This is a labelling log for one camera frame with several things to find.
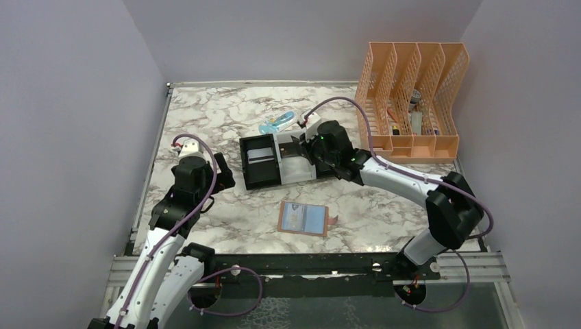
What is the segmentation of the brown leather card holder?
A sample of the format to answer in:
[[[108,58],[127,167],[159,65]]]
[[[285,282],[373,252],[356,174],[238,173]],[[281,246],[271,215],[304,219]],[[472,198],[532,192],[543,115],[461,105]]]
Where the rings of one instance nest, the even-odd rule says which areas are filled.
[[[338,223],[328,206],[282,201],[277,231],[308,236],[327,236],[329,227]]]

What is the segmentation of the silver VIP card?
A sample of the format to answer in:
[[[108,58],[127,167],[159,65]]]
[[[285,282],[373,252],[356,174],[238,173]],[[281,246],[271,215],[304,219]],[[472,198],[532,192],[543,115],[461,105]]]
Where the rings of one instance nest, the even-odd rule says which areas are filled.
[[[285,203],[282,228],[293,232],[303,232],[305,211],[306,206],[303,204]]]

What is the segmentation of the white tray bin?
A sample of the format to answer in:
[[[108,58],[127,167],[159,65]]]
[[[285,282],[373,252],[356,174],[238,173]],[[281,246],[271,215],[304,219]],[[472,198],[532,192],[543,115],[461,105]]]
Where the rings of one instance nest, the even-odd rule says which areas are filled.
[[[317,178],[316,167],[305,158],[301,156],[281,158],[279,144],[292,143],[291,136],[299,138],[302,133],[302,130],[283,130],[273,135],[282,185],[307,182]]]

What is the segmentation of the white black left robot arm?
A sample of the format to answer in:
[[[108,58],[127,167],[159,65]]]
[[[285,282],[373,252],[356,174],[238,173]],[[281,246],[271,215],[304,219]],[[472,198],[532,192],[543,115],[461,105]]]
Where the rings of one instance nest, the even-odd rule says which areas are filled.
[[[182,248],[203,207],[235,187],[232,170],[221,153],[205,158],[199,151],[181,151],[171,171],[175,181],[151,210],[145,244],[124,288],[89,328],[161,328],[196,281],[213,277],[212,248],[196,243]]]

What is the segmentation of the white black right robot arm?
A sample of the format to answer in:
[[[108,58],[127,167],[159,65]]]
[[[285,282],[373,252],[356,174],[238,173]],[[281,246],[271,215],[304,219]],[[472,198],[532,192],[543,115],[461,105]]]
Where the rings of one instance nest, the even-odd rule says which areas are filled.
[[[338,121],[326,121],[314,135],[303,133],[292,142],[310,164],[328,166],[338,179],[383,189],[425,209],[427,228],[404,245],[392,265],[405,279],[415,277],[437,254],[461,247],[484,217],[461,174],[426,174],[355,148]]]

